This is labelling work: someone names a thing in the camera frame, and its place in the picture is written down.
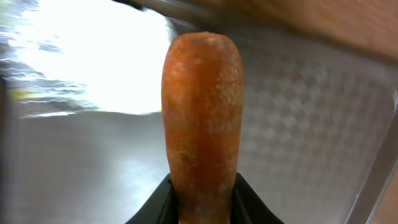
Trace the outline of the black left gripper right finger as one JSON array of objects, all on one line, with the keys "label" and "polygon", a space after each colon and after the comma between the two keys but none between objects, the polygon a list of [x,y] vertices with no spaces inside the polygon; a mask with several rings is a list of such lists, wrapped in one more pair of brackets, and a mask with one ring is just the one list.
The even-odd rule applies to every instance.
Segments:
[{"label": "black left gripper right finger", "polygon": [[236,174],[230,224],[284,224],[255,193],[244,177]]}]

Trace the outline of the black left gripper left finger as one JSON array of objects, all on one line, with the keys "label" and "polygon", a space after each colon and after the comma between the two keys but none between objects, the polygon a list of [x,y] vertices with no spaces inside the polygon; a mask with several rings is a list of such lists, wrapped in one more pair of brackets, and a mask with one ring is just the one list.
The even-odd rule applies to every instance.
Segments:
[{"label": "black left gripper left finger", "polygon": [[170,174],[126,224],[179,224],[177,196]]}]

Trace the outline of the orange carrot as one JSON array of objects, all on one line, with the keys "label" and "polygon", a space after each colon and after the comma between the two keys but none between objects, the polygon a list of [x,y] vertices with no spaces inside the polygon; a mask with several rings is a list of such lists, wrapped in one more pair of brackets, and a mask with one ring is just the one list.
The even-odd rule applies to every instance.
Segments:
[{"label": "orange carrot", "polygon": [[238,49],[210,32],[178,36],[162,72],[162,116],[181,223],[229,223],[243,118]]}]

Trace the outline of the dark brown serving tray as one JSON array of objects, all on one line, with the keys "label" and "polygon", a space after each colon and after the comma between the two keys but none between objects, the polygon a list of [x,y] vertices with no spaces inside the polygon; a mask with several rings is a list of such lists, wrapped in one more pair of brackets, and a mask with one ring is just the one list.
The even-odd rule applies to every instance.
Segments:
[{"label": "dark brown serving tray", "polygon": [[[177,35],[234,40],[238,171],[284,223],[371,223],[397,166],[397,67],[184,1],[134,1]],[[20,118],[9,84],[2,223],[126,223],[169,172],[161,113]]]}]

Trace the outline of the crumpled foil wrapper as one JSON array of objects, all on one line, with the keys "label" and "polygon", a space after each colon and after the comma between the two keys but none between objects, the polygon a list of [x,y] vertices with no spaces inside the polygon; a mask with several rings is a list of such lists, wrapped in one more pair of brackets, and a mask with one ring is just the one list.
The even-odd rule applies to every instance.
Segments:
[{"label": "crumpled foil wrapper", "polygon": [[152,9],[102,0],[1,0],[1,72],[20,118],[161,110],[177,31]]}]

